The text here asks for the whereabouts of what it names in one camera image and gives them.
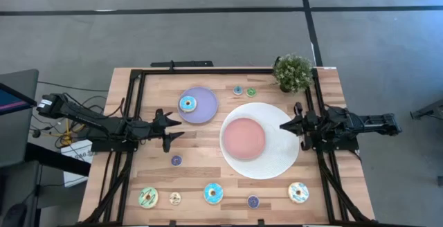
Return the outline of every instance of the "white frosted donut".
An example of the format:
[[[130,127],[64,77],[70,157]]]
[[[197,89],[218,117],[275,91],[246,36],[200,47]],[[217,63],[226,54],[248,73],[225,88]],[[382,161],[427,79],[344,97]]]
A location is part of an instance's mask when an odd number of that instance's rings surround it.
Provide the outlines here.
[[[169,202],[173,206],[177,206],[178,204],[180,204],[180,202],[181,202],[181,195],[180,195],[180,193],[178,193],[178,192],[171,193],[171,195],[169,196]]]

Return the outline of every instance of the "plant pot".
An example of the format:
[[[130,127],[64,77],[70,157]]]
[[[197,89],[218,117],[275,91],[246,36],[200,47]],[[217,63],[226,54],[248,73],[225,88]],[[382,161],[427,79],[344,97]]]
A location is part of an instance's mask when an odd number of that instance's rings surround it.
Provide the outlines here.
[[[285,93],[291,92],[291,89],[286,89],[286,87],[281,85],[281,84],[280,84],[280,90],[285,92]]]

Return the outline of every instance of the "gray floor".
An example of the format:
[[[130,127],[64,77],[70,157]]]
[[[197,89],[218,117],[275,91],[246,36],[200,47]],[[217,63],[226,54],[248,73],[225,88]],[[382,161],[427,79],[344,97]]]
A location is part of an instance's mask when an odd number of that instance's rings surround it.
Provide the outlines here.
[[[311,6],[426,6],[443,0],[310,0]],[[302,0],[0,0],[0,10],[103,10],[211,6],[301,6]],[[363,169],[379,221],[441,226],[442,123],[409,111],[443,98],[442,11],[315,12],[325,66],[337,66],[348,107],[396,113],[397,137],[359,136]],[[216,66],[271,65],[297,52],[313,59],[303,12],[200,15],[0,17],[1,72],[36,68],[40,80],[103,89],[119,66],[212,60]],[[94,93],[68,91],[79,100]],[[30,140],[55,149],[50,137]],[[61,183],[45,169],[42,184]],[[41,226],[73,224],[84,185],[45,192]]]

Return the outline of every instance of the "computer screen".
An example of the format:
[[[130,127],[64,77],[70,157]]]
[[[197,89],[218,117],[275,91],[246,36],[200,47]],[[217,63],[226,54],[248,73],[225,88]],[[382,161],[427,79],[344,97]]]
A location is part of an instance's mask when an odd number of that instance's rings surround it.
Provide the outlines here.
[[[29,109],[37,103],[10,87],[0,84],[0,115]]]

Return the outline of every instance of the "sprinkled donut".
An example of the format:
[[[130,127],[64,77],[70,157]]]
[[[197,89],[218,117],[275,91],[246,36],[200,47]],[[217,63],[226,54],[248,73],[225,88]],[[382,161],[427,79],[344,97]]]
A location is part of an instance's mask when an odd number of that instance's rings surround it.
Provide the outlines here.
[[[181,195],[180,195],[180,193],[178,193],[178,192],[171,193],[171,195],[169,196],[169,202],[173,206],[179,205],[180,202],[181,202]]]
[[[192,96],[183,96],[180,99],[180,109],[183,112],[185,113],[192,112],[196,107],[197,107],[197,101]]]
[[[254,97],[255,95],[257,95],[257,91],[254,88],[249,88],[246,90],[246,95],[248,97]]]
[[[159,200],[159,194],[155,188],[148,187],[140,192],[140,196],[138,196],[138,204],[141,207],[150,209],[157,204]]]
[[[304,183],[295,182],[289,186],[288,195],[294,203],[304,203],[309,197],[309,191]]]
[[[217,183],[210,183],[203,191],[206,202],[218,204],[223,199],[223,188]]]
[[[243,88],[237,85],[234,87],[233,92],[236,96],[240,96],[243,94]]]

